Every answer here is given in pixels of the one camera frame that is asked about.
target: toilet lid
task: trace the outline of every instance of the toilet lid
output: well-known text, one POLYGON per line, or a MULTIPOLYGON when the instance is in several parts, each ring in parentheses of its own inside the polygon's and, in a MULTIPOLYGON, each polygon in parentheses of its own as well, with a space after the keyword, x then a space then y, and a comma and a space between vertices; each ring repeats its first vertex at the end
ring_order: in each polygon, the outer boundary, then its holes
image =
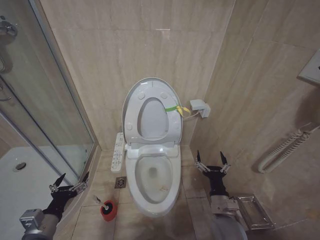
POLYGON ((182 118, 173 88, 165 81, 149 77, 137 82, 126 96, 122 109, 122 130, 126 142, 163 144, 180 142, 182 118))

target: toilet brush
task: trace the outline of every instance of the toilet brush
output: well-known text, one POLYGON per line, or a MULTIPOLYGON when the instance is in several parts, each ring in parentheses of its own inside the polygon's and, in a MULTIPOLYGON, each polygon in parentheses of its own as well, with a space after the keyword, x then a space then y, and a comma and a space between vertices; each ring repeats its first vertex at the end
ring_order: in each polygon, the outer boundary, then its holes
POLYGON ((109 207, 105 205, 103 202, 101 202, 101 200, 96 195, 93 195, 93 200, 95 200, 97 204, 100 204, 101 207, 103 207, 105 210, 109 209, 109 207))
POLYGON ((97 204, 101 205, 100 213, 105 221, 110 222, 116 217, 117 205, 115 205, 112 201, 108 200, 101 202, 96 195, 93 195, 93 199, 97 204))

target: electrical outlet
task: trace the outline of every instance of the electrical outlet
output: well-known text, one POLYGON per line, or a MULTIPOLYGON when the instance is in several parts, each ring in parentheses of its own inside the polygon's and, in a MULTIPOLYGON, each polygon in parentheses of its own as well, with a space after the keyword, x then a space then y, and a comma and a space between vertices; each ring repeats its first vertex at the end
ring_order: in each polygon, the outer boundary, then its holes
POLYGON ((304 66, 297 78, 320 87, 320 49, 304 66))

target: yellow tag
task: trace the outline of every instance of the yellow tag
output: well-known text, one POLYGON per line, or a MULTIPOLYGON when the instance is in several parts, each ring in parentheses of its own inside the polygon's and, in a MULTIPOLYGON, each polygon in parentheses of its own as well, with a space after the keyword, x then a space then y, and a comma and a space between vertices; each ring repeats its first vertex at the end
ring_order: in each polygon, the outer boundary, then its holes
POLYGON ((184 106, 176 106, 177 111, 180 113, 180 115, 184 118, 183 110, 189 113, 189 116, 191 115, 191 112, 188 108, 184 106))

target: shower enclosure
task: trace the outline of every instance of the shower enclosure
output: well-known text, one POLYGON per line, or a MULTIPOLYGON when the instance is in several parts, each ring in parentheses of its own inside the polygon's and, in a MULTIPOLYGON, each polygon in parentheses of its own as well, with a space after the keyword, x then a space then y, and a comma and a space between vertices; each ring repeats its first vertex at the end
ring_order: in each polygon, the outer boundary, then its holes
POLYGON ((21 238, 19 217, 48 206, 48 186, 61 174, 65 185, 77 183, 97 145, 40 8, 38 1, 0 0, 3 239, 21 238))

